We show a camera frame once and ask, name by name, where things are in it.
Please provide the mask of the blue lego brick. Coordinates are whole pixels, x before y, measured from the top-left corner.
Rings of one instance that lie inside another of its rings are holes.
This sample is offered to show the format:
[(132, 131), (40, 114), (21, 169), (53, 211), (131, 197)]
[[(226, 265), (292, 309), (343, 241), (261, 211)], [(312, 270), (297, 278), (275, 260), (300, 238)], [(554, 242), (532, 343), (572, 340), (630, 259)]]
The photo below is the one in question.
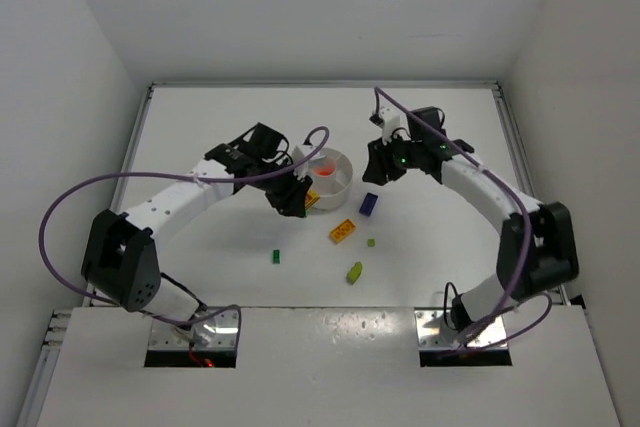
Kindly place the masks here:
[(378, 199), (378, 195), (367, 192), (359, 207), (359, 214), (365, 217), (370, 217), (376, 207)]

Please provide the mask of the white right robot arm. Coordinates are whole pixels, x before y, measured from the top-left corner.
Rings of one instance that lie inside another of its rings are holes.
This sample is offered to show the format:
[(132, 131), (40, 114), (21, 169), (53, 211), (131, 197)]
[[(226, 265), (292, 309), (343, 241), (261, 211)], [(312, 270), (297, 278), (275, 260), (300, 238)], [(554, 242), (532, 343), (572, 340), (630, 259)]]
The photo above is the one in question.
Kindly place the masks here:
[(569, 209), (543, 203), (487, 170), (472, 146), (447, 138), (438, 108), (413, 110), (402, 121), (378, 107), (370, 120), (381, 136), (367, 146), (364, 182), (384, 186), (419, 170), (465, 199), (499, 235), (494, 274), (451, 302), (445, 318), (456, 332), (471, 336), (493, 317), (578, 277)]

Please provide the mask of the yellow lego plate brick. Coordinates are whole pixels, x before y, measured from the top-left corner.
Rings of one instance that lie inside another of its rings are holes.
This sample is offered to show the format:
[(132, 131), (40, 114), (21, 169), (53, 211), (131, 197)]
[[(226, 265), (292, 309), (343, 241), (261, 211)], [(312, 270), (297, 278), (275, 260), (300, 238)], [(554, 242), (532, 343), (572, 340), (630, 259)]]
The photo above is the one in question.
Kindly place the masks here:
[(354, 234), (356, 225), (350, 220), (345, 219), (329, 232), (329, 238), (334, 244), (339, 244)]

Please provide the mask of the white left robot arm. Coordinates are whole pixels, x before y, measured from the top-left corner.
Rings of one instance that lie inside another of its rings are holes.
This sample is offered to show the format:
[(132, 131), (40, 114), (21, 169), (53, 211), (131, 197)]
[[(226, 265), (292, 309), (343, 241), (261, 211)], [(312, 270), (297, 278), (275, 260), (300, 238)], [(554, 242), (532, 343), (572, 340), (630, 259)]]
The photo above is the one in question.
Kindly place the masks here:
[(93, 220), (82, 276), (108, 300), (186, 325), (204, 311), (202, 301), (159, 267), (159, 250), (214, 204), (250, 186), (264, 192), (285, 217), (302, 218), (312, 185), (305, 152), (282, 153), (286, 138), (258, 123), (241, 137), (208, 151), (186, 178), (124, 212), (105, 210)]

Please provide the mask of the lime green curved lego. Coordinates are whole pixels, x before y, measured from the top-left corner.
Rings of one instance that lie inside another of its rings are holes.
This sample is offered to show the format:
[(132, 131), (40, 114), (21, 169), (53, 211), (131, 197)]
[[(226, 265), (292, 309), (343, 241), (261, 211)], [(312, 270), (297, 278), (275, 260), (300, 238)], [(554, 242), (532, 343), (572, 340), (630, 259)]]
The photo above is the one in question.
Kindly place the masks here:
[(355, 284), (362, 275), (363, 264), (361, 262), (355, 262), (354, 265), (347, 272), (345, 279), (349, 285)]

